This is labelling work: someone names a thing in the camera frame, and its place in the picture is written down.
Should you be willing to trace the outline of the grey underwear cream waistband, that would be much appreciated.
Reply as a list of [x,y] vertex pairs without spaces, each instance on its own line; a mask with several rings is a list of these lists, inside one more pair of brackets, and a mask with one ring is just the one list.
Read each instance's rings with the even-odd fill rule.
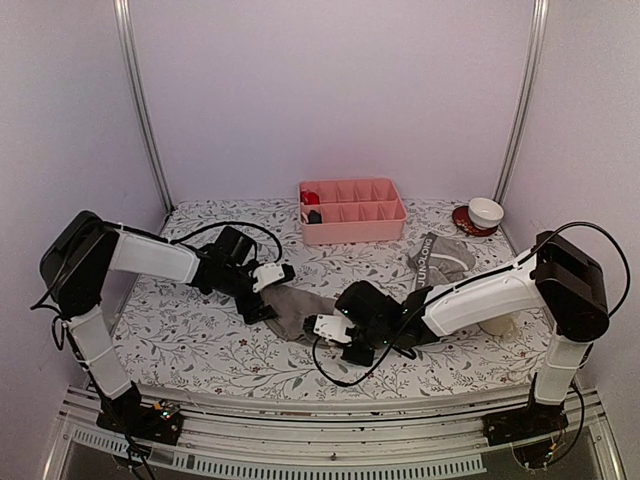
[[276,312],[274,319],[265,321],[266,326],[280,339],[311,345],[316,338],[307,333],[304,320],[318,314],[332,315],[336,300],[286,285],[268,286],[261,291],[263,301]]

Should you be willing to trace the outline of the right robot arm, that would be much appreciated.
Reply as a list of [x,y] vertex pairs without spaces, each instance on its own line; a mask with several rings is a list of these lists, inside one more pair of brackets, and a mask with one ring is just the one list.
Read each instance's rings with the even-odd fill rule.
[[544,364],[533,382],[534,400],[517,415],[517,427],[537,436],[552,424],[587,350],[610,324],[604,275],[596,260],[561,235],[545,231],[534,247],[512,262],[453,282],[436,272],[436,238],[422,237],[408,253],[415,274],[403,302],[382,294],[367,281],[351,284],[338,298],[331,325],[334,341],[362,350],[355,363],[371,366],[378,348],[408,350],[434,343],[472,324],[521,310],[545,308],[555,331]]

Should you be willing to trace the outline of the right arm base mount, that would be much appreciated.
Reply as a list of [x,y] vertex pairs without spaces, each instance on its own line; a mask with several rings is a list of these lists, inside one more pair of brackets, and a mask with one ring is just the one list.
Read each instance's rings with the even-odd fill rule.
[[482,417],[482,434],[490,446],[559,433],[569,426],[564,403],[546,405],[530,397],[525,406]]

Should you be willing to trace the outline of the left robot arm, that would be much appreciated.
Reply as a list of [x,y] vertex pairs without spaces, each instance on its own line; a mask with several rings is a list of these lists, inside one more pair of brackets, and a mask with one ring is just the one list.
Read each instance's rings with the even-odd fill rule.
[[128,434],[148,426],[148,412],[124,394],[132,383],[119,362],[100,307],[107,274],[124,271],[186,284],[209,295],[221,292],[235,299],[248,324],[274,317],[261,291],[290,281],[291,266],[280,261],[261,264],[249,259],[256,242],[241,232],[241,223],[224,222],[212,244],[200,248],[184,240],[168,240],[80,212],[49,247],[40,262],[47,294],[58,306],[80,364],[97,389],[114,400],[111,419]]

